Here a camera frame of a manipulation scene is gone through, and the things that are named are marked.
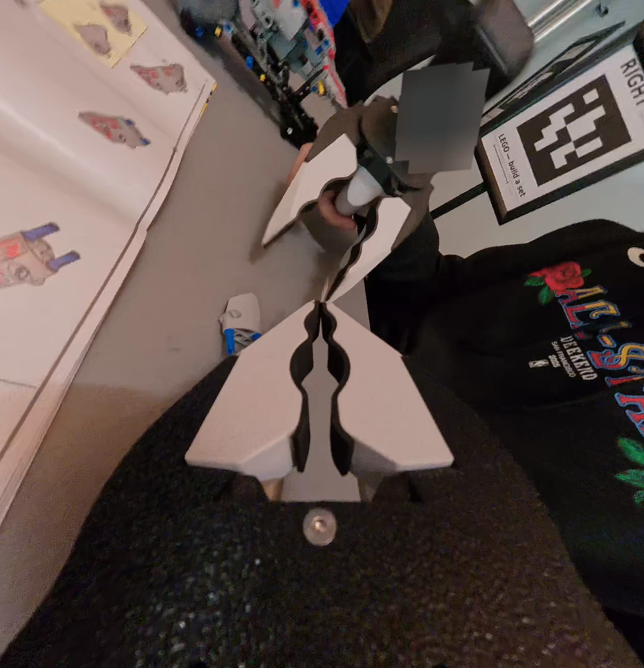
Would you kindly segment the person's right forearm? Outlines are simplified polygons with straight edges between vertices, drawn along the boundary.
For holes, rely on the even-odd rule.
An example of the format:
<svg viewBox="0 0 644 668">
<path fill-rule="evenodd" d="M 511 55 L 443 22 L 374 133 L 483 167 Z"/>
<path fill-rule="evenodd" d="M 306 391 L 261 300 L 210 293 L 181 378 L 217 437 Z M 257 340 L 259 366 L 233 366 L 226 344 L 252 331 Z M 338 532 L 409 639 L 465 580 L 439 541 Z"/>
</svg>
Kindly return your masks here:
<svg viewBox="0 0 644 668">
<path fill-rule="evenodd" d="M 369 329 L 408 355 L 437 294 L 456 281 L 464 260 L 440 251 L 440 234 L 429 212 L 365 278 Z"/>
</svg>

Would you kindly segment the grey red toy truck model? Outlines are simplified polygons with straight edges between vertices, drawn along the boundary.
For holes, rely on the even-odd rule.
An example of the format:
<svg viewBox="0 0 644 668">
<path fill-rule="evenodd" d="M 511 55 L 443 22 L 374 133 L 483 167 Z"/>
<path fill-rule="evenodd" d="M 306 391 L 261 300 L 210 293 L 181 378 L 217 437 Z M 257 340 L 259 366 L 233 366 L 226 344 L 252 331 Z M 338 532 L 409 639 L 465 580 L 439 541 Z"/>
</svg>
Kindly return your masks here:
<svg viewBox="0 0 644 668">
<path fill-rule="evenodd" d="M 277 108 L 281 137 L 300 148 L 318 125 L 303 107 L 316 94 L 347 107 L 333 26 L 324 1 L 171 1 L 185 33 L 209 50 L 230 43 Z"/>
</svg>

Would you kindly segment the person's right hand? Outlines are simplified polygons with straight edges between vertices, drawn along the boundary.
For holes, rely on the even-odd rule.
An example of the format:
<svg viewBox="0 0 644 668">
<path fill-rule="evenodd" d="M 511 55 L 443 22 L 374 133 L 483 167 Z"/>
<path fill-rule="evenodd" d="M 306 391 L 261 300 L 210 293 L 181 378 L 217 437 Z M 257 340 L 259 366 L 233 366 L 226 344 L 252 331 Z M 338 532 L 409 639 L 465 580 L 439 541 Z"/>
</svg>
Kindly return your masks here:
<svg viewBox="0 0 644 668">
<path fill-rule="evenodd" d="M 326 223 L 339 230 L 358 231 L 365 226 L 365 218 L 359 216 L 357 222 L 352 216 L 344 216 L 335 208 L 337 192 L 333 189 L 325 190 L 318 198 L 316 208 Z"/>
</svg>

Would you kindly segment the person's black sweater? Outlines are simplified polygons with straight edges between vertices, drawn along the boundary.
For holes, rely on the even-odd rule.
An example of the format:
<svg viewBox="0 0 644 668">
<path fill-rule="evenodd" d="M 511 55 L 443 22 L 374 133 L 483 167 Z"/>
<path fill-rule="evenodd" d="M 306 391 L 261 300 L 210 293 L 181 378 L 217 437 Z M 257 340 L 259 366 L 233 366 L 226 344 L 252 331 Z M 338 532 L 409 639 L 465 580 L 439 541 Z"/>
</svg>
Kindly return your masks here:
<svg viewBox="0 0 644 668">
<path fill-rule="evenodd" d="M 413 359 L 527 472 L 603 605 L 644 617 L 644 232 L 433 249 Z"/>
</svg>

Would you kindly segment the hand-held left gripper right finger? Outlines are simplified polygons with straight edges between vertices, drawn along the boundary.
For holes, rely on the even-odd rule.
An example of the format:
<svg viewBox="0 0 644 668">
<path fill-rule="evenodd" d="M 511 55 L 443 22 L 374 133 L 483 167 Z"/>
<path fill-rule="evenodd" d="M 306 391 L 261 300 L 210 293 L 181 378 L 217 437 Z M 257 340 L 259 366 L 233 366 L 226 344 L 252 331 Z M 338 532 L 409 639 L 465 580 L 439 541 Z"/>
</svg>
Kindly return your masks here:
<svg viewBox="0 0 644 668">
<path fill-rule="evenodd" d="M 332 303 L 322 304 L 322 334 L 337 382 L 329 440 L 338 472 L 393 476 L 451 466 L 403 356 Z"/>
</svg>

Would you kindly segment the black framed tag sign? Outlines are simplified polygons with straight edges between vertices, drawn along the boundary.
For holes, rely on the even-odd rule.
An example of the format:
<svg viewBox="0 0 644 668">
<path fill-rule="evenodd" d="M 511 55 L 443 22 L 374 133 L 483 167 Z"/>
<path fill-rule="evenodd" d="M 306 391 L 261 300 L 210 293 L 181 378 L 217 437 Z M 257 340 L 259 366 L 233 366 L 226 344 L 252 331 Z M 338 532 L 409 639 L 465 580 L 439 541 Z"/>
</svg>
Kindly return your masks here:
<svg viewBox="0 0 644 668">
<path fill-rule="evenodd" d="M 480 132 L 499 224 L 644 161 L 644 20 Z"/>
</svg>

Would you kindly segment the grey desk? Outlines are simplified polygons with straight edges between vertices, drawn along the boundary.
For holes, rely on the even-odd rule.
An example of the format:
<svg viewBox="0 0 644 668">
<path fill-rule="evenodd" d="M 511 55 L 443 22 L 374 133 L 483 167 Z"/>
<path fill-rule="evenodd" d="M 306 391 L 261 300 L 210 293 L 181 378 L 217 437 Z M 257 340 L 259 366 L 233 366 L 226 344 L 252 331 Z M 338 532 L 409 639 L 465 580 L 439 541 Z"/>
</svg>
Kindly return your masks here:
<svg viewBox="0 0 644 668">
<path fill-rule="evenodd" d="M 44 600 L 104 484 L 146 430 L 223 358 L 218 317 L 254 293 L 265 328 L 337 266 L 296 226 L 263 227 L 296 151 L 235 80 L 218 86 L 144 246 L 0 527 L 0 656 Z"/>
</svg>

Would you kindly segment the grey toy brick piece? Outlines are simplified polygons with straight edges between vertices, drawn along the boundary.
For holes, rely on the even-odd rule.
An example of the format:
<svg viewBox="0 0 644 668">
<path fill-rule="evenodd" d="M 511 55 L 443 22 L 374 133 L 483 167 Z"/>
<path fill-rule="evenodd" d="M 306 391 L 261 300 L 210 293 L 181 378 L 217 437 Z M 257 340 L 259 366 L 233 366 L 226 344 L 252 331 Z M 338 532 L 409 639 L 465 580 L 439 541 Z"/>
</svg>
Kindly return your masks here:
<svg viewBox="0 0 644 668">
<path fill-rule="evenodd" d="M 230 298 L 218 321 L 222 334 L 226 328 L 235 330 L 235 355 L 239 355 L 253 343 L 249 341 L 251 333 L 255 331 L 261 333 L 260 307 L 257 297 L 253 293 L 245 293 Z"/>
</svg>

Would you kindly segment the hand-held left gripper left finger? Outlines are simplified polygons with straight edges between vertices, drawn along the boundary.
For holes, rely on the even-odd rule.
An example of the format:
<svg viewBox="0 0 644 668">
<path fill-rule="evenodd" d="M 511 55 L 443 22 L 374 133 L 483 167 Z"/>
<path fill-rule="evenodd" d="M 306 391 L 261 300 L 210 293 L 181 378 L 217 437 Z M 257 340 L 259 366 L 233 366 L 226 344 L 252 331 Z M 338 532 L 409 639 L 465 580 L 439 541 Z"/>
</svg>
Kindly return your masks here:
<svg viewBox="0 0 644 668">
<path fill-rule="evenodd" d="M 187 464 L 258 480 L 303 472 L 311 440 L 303 381 L 314 366 L 320 306 L 306 303 L 237 357 L 185 455 Z"/>
</svg>

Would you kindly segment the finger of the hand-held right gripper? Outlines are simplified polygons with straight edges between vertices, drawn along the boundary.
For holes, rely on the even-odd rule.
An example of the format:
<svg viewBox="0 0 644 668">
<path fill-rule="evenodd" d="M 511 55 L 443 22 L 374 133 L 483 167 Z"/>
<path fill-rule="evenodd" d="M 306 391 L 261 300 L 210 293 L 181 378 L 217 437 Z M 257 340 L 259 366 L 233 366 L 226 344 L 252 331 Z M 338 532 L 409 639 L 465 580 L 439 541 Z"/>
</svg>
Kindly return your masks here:
<svg viewBox="0 0 644 668">
<path fill-rule="evenodd" d="M 350 179 L 358 168 L 357 148 L 342 134 L 309 162 L 301 164 L 275 207 L 264 231 L 261 246 L 268 247 L 313 205 L 332 183 Z"/>
<path fill-rule="evenodd" d="M 351 290 L 391 254 L 410 210 L 401 198 L 383 198 L 369 212 L 359 237 L 342 257 L 336 273 L 326 281 L 327 303 Z"/>
</svg>

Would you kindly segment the white instruction booklet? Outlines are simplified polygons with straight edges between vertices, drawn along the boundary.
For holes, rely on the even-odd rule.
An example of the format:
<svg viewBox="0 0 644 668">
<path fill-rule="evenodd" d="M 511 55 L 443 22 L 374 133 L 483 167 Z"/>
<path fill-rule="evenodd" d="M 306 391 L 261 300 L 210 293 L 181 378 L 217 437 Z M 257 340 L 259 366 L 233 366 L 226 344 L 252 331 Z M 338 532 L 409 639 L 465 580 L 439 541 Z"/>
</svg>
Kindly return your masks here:
<svg viewBox="0 0 644 668">
<path fill-rule="evenodd" d="M 143 1 L 0 1 L 0 527 L 216 86 Z"/>
</svg>

